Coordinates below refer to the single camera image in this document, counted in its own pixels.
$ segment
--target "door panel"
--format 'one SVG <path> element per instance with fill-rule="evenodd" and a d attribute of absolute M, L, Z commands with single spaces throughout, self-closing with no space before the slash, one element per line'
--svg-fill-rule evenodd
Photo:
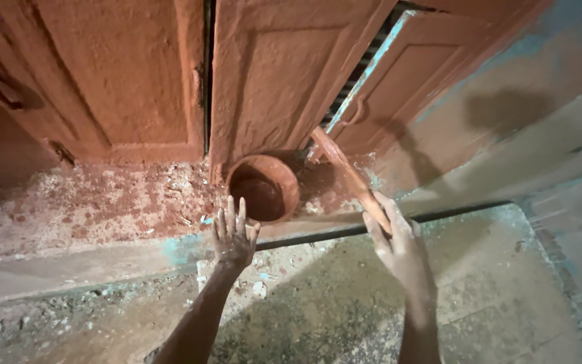
<path fill-rule="evenodd" d="M 398 139 L 401 125 L 436 96 L 442 80 L 467 61 L 487 29 L 480 20 L 406 11 L 381 47 L 387 50 L 376 54 L 375 68 L 354 87 L 357 91 L 344 103 L 329 135 L 350 155 L 373 152 Z"/>
<path fill-rule="evenodd" d="M 202 0 L 0 0 L 0 31 L 69 129 L 57 141 L 85 162 L 203 156 L 203 27 Z"/>
<path fill-rule="evenodd" d="M 386 0 L 218 0 L 212 179 L 309 137 L 394 6 Z"/>

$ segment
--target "turquoise paint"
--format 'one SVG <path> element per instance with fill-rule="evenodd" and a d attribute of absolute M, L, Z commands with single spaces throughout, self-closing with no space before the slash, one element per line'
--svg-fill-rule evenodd
<path fill-rule="evenodd" d="M 427 108 L 417 119 L 419 123 L 427 118 L 435 109 L 446 103 L 452 95 L 466 85 L 470 80 L 480 76 L 487 70 L 493 69 L 514 58 L 523 56 L 535 56 L 543 46 L 560 32 L 574 28 L 574 32 L 579 39 L 582 39 L 582 0 L 556 0 L 554 4 L 540 15 L 538 20 L 527 29 L 521 31 L 517 36 L 520 38 L 512 46 L 501 51 L 484 62 L 478 70 L 465 79 L 457 82 L 450 90 Z M 562 72 L 562 61 L 559 54 L 554 61 L 554 72 Z"/>
<path fill-rule="evenodd" d="M 374 72 L 376 65 L 381 60 L 383 55 L 387 52 L 387 50 L 390 48 L 390 45 L 392 44 L 392 42 L 394 41 L 396 36 L 399 34 L 400 30 L 403 28 L 406 21 L 415 15 L 416 15 L 416 12 L 414 10 L 406 10 L 405 12 L 403 12 L 403 14 L 401 14 L 401 17 L 396 22 L 396 24 L 393 26 L 392 30 L 390 31 L 390 34 L 388 34 L 388 36 L 385 38 L 385 41 L 383 42 L 381 47 L 379 47 L 378 51 L 376 51 L 376 54 L 374 55 L 374 57 L 370 61 L 370 64 L 368 64 L 367 67 L 365 68 L 365 70 L 363 71 L 361 78 L 358 79 L 358 81 L 356 82 L 354 87 L 352 87 L 352 90 L 349 92 L 349 95 L 347 95 L 347 97 L 345 98 L 345 101 L 343 101 L 343 104 L 341 104 L 340 108 L 338 109 L 338 111 L 336 112 L 336 114 L 334 115 L 332 120 L 329 122 L 329 124 L 327 125 L 327 128 L 325 128 L 325 131 L 327 133 L 332 131 L 334 126 L 338 122 L 340 122 L 340 119 L 343 116 L 344 111 L 347 109 L 347 107 L 352 102 L 354 97 L 356 97 L 356 95 L 360 91 L 362 85 L 368 79 L 370 74 L 372 74 L 372 72 Z M 313 154 L 314 154 L 313 152 L 309 152 L 309 154 L 307 155 L 307 158 L 311 158 L 311 156 L 313 156 Z"/>
<path fill-rule="evenodd" d="M 173 265 L 194 263 L 205 257 L 202 241 L 201 233 L 167 238 L 162 244 L 163 254 Z"/>

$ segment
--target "clay pot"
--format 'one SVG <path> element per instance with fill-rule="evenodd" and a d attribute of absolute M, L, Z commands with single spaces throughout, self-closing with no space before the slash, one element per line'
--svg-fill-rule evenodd
<path fill-rule="evenodd" d="M 300 201 L 300 187 L 293 171 L 269 155 L 249 155 L 232 166 L 227 179 L 228 192 L 247 202 L 249 225 L 291 219 Z"/>

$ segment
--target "muddy hand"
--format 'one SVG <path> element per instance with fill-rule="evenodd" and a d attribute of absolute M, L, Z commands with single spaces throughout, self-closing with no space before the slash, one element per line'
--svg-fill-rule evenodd
<path fill-rule="evenodd" d="M 385 267 L 395 276 L 411 301 L 426 303 L 437 298 L 428 255 L 421 239 L 419 225 L 406 220 L 396 202 L 379 192 L 374 197 L 383 206 L 392 227 L 392 237 L 386 238 L 376 219 L 363 213 L 374 249 Z"/>
<path fill-rule="evenodd" d="M 246 219 L 247 204 L 244 198 L 239 199 L 239 213 L 235 217 L 235 202 L 233 196 L 229 195 L 226 211 L 219 209 L 212 227 L 213 246 L 218 263 L 244 269 L 253 261 L 261 224 L 257 223 L 247 235 Z"/>

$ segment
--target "clay-coated door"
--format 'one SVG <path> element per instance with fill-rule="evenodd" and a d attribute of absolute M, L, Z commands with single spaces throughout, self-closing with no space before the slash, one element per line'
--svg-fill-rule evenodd
<path fill-rule="evenodd" d="M 202 0 L 0 0 L 0 33 L 78 161 L 204 154 Z"/>
<path fill-rule="evenodd" d="M 396 1 L 217 0 L 212 179 L 308 140 Z"/>
<path fill-rule="evenodd" d="M 327 128 L 344 153 L 369 153 L 400 137 L 438 86 L 468 61 L 488 23 L 407 10 Z"/>

